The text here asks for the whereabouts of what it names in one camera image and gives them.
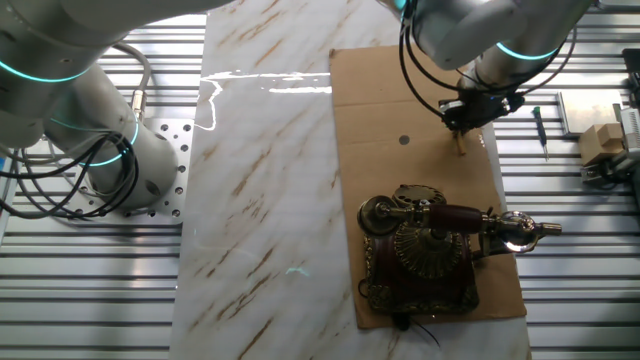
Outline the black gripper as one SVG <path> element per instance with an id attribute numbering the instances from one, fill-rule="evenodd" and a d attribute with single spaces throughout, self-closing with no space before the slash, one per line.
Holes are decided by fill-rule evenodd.
<path id="1" fill-rule="evenodd" d="M 453 136 L 471 134 L 476 128 L 517 111 L 523 105 L 522 92 L 507 94 L 463 91 L 456 99 L 440 101 L 443 122 Z"/>

